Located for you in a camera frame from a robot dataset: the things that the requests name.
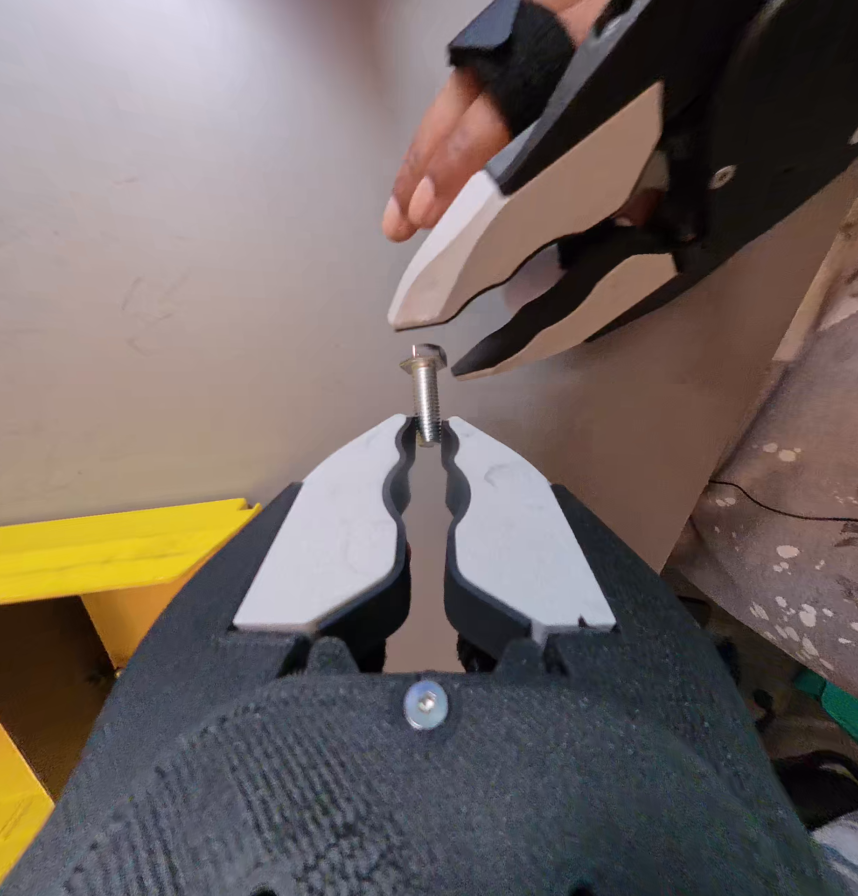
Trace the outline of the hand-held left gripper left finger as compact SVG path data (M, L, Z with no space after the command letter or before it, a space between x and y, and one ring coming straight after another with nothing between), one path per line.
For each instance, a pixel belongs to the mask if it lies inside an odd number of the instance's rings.
M361 671L382 671L410 611L410 418L394 415L300 483L233 627L312 643L334 637Z

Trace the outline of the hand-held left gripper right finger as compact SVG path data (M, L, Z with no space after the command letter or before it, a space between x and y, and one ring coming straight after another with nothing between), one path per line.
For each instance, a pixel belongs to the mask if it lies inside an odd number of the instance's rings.
M509 644L612 633L614 611L550 481L468 421L444 423L444 608L466 666Z

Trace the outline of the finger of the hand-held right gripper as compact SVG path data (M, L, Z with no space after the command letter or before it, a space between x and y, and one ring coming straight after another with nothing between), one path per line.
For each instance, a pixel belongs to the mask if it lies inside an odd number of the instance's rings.
M453 376L471 380L500 375L574 349L677 272L671 252L595 253L477 343L454 364Z
M663 84L654 83L510 196L487 170L473 175L405 270L390 325L446 322L545 246L612 216L658 144L662 103Z

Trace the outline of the silver flange bolt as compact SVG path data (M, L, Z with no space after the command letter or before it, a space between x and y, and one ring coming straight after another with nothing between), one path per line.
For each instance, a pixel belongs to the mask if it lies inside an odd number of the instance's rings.
M412 382L413 415L417 425L417 437L422 446L440 443L442 418L438 376L447 368L445 350L437 344L413 344L411 353L400 367Z

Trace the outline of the yellow plastic bin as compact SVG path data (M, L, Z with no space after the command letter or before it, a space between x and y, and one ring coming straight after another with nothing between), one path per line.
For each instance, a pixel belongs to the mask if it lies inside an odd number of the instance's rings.
M260 513L244 498L0 527L0 608L80 599L120 677L158 616ZM0 714L0 883L54 798Z

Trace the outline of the person's right hand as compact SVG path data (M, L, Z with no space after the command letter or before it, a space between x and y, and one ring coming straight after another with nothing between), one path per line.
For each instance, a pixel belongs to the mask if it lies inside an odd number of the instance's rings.
M401 243L432 229L511 137L474 72L455 69L423 116L398 170L382 218L386 239Z

